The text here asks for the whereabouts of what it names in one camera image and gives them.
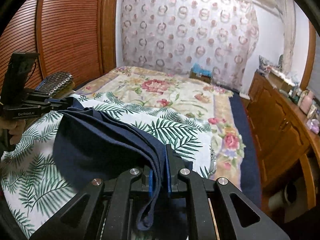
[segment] curtain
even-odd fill
[[[293,47],[296,37],[296,11],[293,0],[281,0],[284,23],[284,53],[282,72],[288,74],[291,71]]]
[[[194,63],[212,82],[240,90],[259,38],[248,0],[122,0],[126,65],[188,77]]]

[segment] wooden sliding door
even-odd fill
[[[27,0],[13,16],[0,37],[0,92],[11,54],[15,51],[37,52],[36,8],[38,0]],[[39,62],[27,87],[35,88],[42,81]]]
[[[101,54],[104,74],[116,67],[116,1],[101,1]]]
[[[76,84],[102,74],[99,57],[100,0],[39,0],[38,49],[45,75],[70,72]]]

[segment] human hand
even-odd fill
[[[26,120],[6,120],[0,117],[0,136],[2,136],[3,129],[9,130],[9,134],[12,135],[10,144],[18,144],[21,140],[24,128],[26,126]]]

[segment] metal screw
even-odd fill
[[[219,178],[218,179],[218,182],[221,184],[221,185],[226,185],[228,183],[228,180],[226,178]]]
[[[139,172],[140,172],[140,170],[137,168],[133,168],[130,170],[130,174],[132,174],[132,175],[137,175],[137,174],[139,174]]]
[[[183,168],[183,169],[180,170],[180,173],[181,173],[182,175],[188,175],[188,174],[190,173],[190,170],[188,170],[188,169],[186,169],[186,168]]]
[[[101,179],[93,179],[91,181],[92,185],[99,186],[102,183]]]

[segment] wooden dresser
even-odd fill
[[[307,188],[308,208],[316,205],[316,191],[309,158],[316,156],[320,165],[320,137],[305,125],[305,114],[255,73],[247,107],[256,140],[261,183],[270,194],[294,179],[295,168],[302,170]]]

